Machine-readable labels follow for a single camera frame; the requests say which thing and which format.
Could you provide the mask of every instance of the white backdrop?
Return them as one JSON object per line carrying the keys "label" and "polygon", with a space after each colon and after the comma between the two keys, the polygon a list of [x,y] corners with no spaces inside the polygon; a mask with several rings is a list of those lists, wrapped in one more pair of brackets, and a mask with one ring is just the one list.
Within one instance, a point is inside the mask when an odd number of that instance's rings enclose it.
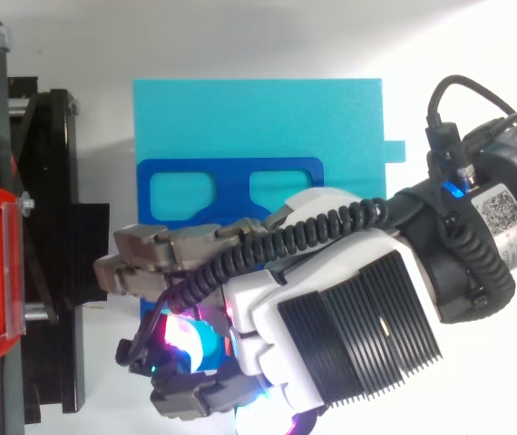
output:
{"label": "white backdrop", "polygon": [[[0,0],[0,19],[15,38],[9,72],[80,101],[81,198],[110,202],[112,228],[136,220],[133,78],[381,77],[385,136],[407,142],[406,164],[387,168],[390,193],[425,177],[425,107],[445,75],[468,75],[517,110],[514,1]],[[458,89],[441,107],[464,132],[497,115]],[[87,402],[77,415],[43,407],[27,434],[233,433],[228,414],[160,417],[148,380],[114,365],[137,306],[111,298],[84,309]],[[444,338],[444,361],[384,398],[330,411],[316,433],[517,433],[517,295],[490,320],[445,327]]]}

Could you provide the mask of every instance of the white label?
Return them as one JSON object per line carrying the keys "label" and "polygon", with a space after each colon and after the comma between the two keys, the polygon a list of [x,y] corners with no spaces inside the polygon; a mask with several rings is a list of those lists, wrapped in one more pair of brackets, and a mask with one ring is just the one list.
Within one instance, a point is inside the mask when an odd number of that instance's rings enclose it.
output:
{"label": "white label", "polygon": [[503,184],[474,197],[473,205],[490,229],[498,252],[510,269],[517,267],[517,200]]}

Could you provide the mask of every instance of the cyan plastic board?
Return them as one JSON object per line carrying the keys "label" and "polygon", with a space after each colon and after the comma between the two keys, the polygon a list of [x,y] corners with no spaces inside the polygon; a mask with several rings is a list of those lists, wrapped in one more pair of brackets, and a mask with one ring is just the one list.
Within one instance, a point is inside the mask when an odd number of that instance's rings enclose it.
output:
{"label": "cyan plastic board", "polygon": [[[137,163],[311,157],[323,164],[327,186],[367,198],[384,197],[385,164],[405,160],[404,143],[384,139],[378,79],[137,80],[134,118]],[[161,220],[188,219],[212,202],[211,179],[175,179],[170,174],[151,182]],[[305,187],[300,174],[259,173],[250,196],[273,211]]]}

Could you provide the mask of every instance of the screw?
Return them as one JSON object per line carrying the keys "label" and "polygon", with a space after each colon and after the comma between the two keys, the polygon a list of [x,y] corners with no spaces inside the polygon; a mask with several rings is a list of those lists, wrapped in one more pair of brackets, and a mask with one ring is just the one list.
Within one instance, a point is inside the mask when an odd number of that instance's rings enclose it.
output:
{"label": "screw", "polygon": [[23,195],[21,195],[19,199],[19,204],[23,216],[28,218],[31,215],[31,210],[34,208],[34,199],[31,199],[29,192],[23,192]]}
{"label": "screw", "polygon": [[13,35],[8,27],[0,25],[0,53],[9,53],[13,49]]}
{"label": "screw", "polygon": [[79,116],[79,102],[75,99],[67,103],[67,114],[69,116]]}

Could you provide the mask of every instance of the black heat sink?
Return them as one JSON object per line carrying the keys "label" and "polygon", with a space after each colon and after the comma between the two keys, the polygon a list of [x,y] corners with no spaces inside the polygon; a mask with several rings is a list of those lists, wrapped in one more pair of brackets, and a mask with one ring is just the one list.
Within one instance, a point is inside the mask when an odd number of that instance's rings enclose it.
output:
{"label": "black heat sink", "polygon": [[397,251],[278,310],[326,404],[389,390],[441,356]]}

